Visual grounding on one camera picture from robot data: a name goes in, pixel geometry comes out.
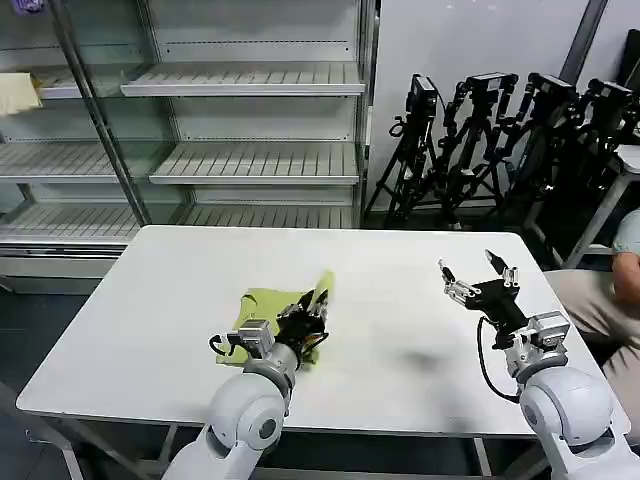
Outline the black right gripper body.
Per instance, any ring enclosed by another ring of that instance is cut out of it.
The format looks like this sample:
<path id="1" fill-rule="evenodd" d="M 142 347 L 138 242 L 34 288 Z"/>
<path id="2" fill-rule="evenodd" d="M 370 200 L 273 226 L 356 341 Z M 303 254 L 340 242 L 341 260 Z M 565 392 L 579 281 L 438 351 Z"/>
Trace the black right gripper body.
<path id="1" fill-rule="evenodd" d="M 471 310 L 485 314 L 500 334 L 511 334 L 528 325 L 528 319 L 516 304 L 518 287 L 504 285 L 503 280 L 475 284 L 479 290 L 471 298 Z"/>

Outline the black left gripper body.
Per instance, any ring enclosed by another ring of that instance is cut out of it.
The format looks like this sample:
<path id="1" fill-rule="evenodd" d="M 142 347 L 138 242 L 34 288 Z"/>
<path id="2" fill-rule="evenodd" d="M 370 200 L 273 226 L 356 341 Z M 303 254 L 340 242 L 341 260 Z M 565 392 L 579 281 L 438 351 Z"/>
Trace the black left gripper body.
<path id="1" fill-rule="evenodd" d="M 293 351 L 312 351 L 329 335 L 326 330 L 326 321 L 319 321 L 315 318 L 281 320 L 279 314 L 276 323 L 278 332 L 275 341 L 287 345 Z"/>

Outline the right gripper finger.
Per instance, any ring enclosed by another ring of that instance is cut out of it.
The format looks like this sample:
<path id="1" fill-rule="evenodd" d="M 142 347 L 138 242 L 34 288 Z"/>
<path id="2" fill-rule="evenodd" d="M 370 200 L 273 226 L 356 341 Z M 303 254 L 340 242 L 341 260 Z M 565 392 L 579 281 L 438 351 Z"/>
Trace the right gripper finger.
<path id="1" fill-rule="evenodd" d="M 519 287 L 519 270 L 517 267 L 508 266 L 502 257 L 488 249 L 485 250 L 485 256 L 496 273 L 502 278 L 506 288 Z"/>
<path id="2" fill-rule="evenodd" d="M 443 259 L 438 261 L 438 266 L 444 281 L 444 294 L 451 300 L 465 306 L 468 300 L 478 296 L 478 289 L 459 280 Z"/>

